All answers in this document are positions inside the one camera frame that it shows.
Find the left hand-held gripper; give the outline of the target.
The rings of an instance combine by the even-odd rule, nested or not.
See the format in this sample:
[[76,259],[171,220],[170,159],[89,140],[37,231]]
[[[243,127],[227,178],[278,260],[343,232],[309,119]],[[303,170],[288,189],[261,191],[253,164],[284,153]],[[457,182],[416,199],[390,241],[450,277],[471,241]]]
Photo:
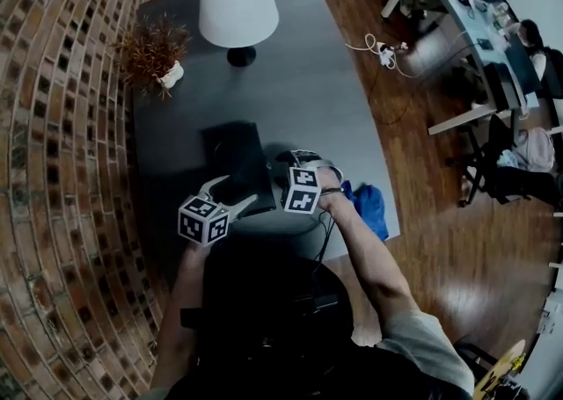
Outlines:
[[197,196],[190,196],[178,209],[178,235],[200,245],[211,245],[228,234],[231,220],[236,220],[257,199],[253,194],[229,205],[228,209],[212,202],[212,192],[230,176],[213,178],[204,183]]

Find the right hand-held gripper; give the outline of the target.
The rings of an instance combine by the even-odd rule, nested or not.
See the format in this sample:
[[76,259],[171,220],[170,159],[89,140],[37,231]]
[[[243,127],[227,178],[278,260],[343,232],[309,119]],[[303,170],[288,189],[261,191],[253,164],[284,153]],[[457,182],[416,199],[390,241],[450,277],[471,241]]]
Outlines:
[[282,186],[281,205],[283,210],[294,214],[312,214],[318,200],[324,196],[341,193],[342,187],[323,187],[318,171],[333,172],[339,183],[343,181],[342,171],[330,160],[318,153],[304,150],[287,150],[280,154],[280,162],[288,165],[287,181]]

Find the blue cloth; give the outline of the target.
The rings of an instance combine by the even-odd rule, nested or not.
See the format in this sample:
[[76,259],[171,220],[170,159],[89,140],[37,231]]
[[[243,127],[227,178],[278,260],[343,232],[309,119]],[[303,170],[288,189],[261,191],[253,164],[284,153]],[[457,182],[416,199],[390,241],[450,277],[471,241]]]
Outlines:
[[382,240],[389,237],[386,221],[384,219],[385,205],[381,191],[373,185],[360,185],[352,190],[347,180],[342,185],[344,195],[353,203],[356,212],[366,225]]

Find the person's right forearm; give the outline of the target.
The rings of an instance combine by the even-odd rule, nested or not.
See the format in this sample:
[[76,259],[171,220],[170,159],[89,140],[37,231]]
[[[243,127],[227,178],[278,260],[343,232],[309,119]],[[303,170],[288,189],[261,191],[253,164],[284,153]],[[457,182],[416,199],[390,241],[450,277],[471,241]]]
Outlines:
[[347,246],[348,256],[364,294],[381,325],[393,317],[419,308],[407,280],[391,252],[359,216],[353,203],[341,193],[319,201],[330,213]]

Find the person's left forearm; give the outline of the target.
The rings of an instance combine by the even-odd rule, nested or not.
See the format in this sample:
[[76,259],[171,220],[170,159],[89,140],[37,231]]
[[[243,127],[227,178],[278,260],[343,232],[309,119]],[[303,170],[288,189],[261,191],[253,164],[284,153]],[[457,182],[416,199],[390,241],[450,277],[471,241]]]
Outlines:
[[152,389],[170,389],[197,361],[197,331],[181,325],[180,311],[201,307],[209,253],[209,248],[193,242],[189,242],[184,251],[158,334]]

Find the person's right hand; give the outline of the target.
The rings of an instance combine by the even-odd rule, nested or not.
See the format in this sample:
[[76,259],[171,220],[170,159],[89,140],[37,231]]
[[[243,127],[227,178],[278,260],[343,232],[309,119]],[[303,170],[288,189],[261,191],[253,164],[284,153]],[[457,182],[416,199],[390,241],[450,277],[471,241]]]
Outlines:
[[339,173],[332,167],[320,167],[317,169],[318,182],[321,187],[321,196],[335,193],[343,193]]

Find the person's torso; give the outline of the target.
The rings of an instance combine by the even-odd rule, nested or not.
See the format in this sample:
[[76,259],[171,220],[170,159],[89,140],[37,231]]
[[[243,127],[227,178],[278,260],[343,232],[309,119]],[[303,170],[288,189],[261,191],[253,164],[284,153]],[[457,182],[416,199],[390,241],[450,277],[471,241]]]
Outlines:
[[472,371],[435,317],[400,314],[357,345],[330,269],[256,241],[209,249],[202,305],[180,311],[197,361],[142,400],[472,400]]

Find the orange plant in white pot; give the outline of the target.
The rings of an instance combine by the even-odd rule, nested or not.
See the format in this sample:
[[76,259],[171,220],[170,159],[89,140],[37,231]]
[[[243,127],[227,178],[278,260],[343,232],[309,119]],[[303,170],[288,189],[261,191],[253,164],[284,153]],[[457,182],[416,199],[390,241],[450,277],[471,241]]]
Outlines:
[[172,72],[191,39],[183,25],[173,24],[166,15],[156,20],[144,18],[112,44],[113,65],[124,84],[165,100],[171,96]]

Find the white table lamp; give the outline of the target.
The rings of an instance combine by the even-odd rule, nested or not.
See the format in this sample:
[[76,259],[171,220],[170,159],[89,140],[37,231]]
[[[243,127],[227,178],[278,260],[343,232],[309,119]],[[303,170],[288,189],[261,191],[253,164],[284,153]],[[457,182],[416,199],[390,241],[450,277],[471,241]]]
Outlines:
[[228,50],[228,62],[237,68],[251,65],[255,46],[268,39],[279,24],[275,0],[200,0],[202,37]]

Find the light blue garment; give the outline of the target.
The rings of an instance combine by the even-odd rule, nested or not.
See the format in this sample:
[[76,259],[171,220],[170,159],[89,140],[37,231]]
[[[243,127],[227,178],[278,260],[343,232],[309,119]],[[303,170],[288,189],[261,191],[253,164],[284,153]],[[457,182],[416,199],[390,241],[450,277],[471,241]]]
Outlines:
[[519,168],[518,158],[515,153],[509,149],[504,149],[496,161],[498,167]]

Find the black computer case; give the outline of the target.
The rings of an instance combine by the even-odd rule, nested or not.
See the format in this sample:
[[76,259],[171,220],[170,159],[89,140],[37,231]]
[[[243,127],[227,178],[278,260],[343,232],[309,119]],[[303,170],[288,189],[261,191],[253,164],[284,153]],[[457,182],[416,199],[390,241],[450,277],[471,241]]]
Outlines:
[[506,63],[489,62],[484,67],[484,74],[497,112],[521,107],[512,73]]

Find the pink backpack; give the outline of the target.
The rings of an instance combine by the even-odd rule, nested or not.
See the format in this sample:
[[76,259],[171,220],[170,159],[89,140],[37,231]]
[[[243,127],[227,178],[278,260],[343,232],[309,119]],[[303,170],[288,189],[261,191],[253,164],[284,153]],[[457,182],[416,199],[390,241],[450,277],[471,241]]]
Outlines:
[[549,172],[555,162],[552,138],[541,127],[521,130],[513,148],[518,168],[531,172]]

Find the white office desk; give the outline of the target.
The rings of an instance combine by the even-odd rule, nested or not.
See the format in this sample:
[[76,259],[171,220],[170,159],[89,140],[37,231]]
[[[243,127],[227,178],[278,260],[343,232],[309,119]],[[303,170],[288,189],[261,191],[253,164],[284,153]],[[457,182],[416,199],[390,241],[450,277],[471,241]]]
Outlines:
[[[386,20],[392,14],[396,7],[398,7],[401,0],[388,0],[385,7],[381,11],[381,18]],[[471,109],[470,111],[460,113],[448,120],[440,123],[434,124],[432,127],[428,128],[429,135],[438,135],[440,133],[449,131],[451,129],[461,127],[475,120],[481,120],[485,117],[492,116],[496,113],[501,113],[503,115],[510,114],[511,120],[517,122],[520,117],[523,117],[530,109],[535,109],[539,107],[539,100],[537,92],[532,92],[531,94],[523,94],[520,84],[516,79],[515,73],[512,70],[510,63],[508,62],[507,56],[505,55],[505,50],[507,49],[507,44],[501,43],[501,36],[495,31],[492,23],[488,20],[488,16],[485,13],[478,12],[474,9],[463,8],[457,0],[440,0],[442,5],[446,8],[448,14],[452,17],[457,25],[457,28],[461,30],[461,36],[466,40],[466,46],[456,52],[450,54],[446,57],[450,60],[454,57],[461,55],[463,52],[469,50],[472,53],[473,59],[477,65],[478,74],[482,79],[486,90],[487,102],[483,105]],[[490,40],[493,49],[485,50],[478,45],[477,39],[487,39]],[[519,109],[497,112],[494,101],[492,99],[491,92],[487,85],[484,67],[489,62],[503,62],[508,65],[512,73],[512,77],[515,83],[516,91],[520,99],[521,107]]]

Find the black laptop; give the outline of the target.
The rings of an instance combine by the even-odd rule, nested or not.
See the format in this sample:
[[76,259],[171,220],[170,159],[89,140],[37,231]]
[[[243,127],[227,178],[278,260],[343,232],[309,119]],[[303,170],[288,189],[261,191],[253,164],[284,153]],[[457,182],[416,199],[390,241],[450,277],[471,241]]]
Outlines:
[[525,46],[516,34],[510,37],[505,55],[515,73],[523,94],[531,94],[538,91],[541,88],[541,83],[537,77],[537,72],[527,54]]

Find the yellow printed board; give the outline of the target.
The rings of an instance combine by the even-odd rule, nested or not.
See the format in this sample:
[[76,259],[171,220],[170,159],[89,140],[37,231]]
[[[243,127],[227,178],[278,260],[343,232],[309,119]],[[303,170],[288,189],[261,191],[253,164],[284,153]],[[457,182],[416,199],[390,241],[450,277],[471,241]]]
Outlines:
[[495,363],[486,375],[476,384],[472,399],[489,400],[493,392],[501,385],[501,381],[513,372],[517,372],[525,359],[526,341],[521,339],[509,348]]

